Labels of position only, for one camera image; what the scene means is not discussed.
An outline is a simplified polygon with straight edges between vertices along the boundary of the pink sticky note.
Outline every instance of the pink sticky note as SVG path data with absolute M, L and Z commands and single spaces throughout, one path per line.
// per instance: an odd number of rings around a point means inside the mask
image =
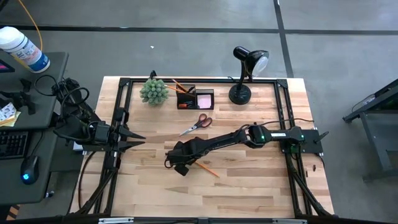
M 211 95 L 198 95 L 198 106 L 200 109 L 211 108 Z

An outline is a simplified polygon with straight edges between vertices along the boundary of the gray floor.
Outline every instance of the gray floor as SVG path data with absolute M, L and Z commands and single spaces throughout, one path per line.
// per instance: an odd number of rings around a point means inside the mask
M 395 0 L 279 0 L 286 29 L 397 30 Z M 36 0 L 26 1 L 40 25 L 277 29 L 272 0 Z M 2 24 L 30 25 L 11 0 Z M 34 31 L 26 31 L 38 43 Z M 44 51 L 67 51 L 66 76 L 91 91 L 96 105 L 105 75 L 238 76 L 237 45 L 271 53 L 265 77 L 286 77 L 279 34 L 43 31 Z M 304 78 L 323 140 L 326 175 L 335 213 L 341 217 L 398 222 L 398 179 L 364 184 L 379 169 L 360 122 L 341 117 L 352 105 L 395 80 L 398 36 L 287 35 L 294 77 Z M 61 177 L 58 195 L 20 218 L 64 214 L 75 175 Z

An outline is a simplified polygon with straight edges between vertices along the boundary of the scissors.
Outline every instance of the scissors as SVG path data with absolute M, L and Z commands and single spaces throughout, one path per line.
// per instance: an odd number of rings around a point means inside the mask
M 199 120 L 196 124 L 194 124 L 191 128 L 187 129 L 179 136 L 183 136 L 184 134 L 190 133 L 191 131 L 198 128 L 207 128 L 213 122 L 212 118 L 208 118 L 206 114 L 199 115 Z

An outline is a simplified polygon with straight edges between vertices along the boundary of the computer mouse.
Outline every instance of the computer mouse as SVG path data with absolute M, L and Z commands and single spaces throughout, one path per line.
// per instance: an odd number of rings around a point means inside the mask
M 21 179 L 24 184 L 33 184 L 39 178 L 39 157 L 28 156 L 21 164 Z

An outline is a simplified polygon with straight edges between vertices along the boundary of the computer keyboard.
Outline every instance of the computer keyboard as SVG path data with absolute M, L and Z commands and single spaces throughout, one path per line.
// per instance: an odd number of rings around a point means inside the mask
M 24 158 L 28 142 L 28 131 L 0 131 L 0 160 Z

